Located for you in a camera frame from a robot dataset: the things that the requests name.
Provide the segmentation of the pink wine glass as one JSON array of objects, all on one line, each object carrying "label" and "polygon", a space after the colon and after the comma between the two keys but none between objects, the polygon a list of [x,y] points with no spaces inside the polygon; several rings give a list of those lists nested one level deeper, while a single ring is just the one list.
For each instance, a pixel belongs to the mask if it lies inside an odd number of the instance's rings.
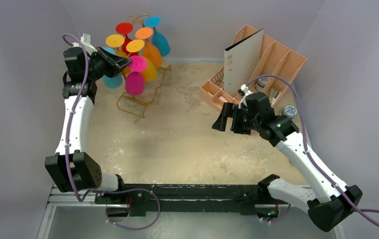
[{"label": "pink wine glass", "polygon": [[147,68],[147,61],[142,56],[130,57],[132,62],[128,65],[130,73],[126,77],[125,90],[132,96],[138,96],[143,93],[145,79],[142,72]]}]

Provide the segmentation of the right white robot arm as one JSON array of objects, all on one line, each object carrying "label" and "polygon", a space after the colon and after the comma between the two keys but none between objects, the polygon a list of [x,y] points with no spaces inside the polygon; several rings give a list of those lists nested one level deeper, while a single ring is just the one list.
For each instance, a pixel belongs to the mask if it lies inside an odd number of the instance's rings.
[{"label": "right white robot arm", "polygon": [[329,232],[354,211],[363,195],[356,185],[348,186],[320,159],[312,159],[309,148],[297,125],[287,116],[276,116],[271,107],[264,111],[239,108],[224,103],[212,129],[225,131],[227,119],[232,118],[231,131],[250,134],[257,131],[283,153],[307,180],[310,189],[292,185],[277,175],[269,175],[258,183],[258,197],[265,203],[273,199],[287,202],[306,212],[313,224]]}]

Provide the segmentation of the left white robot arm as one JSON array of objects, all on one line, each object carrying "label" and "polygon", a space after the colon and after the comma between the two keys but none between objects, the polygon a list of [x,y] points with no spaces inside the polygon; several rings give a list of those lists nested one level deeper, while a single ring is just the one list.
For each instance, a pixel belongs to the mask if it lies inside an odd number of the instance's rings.
[{"label": "left white robot arm", "polygon": [[122,203],[126,189],[121,187],[121,177],[102,172],[87,154],[86,139],[95,104],[96,81],[103,76],[119,76],[131,60],[100,47],[87,52],[75,46],[65,50],[63,56],[67,67],[62,90],[65,118],[55,154],[46,157],[45,168],[61,192],[107,191],[113,203]]}]

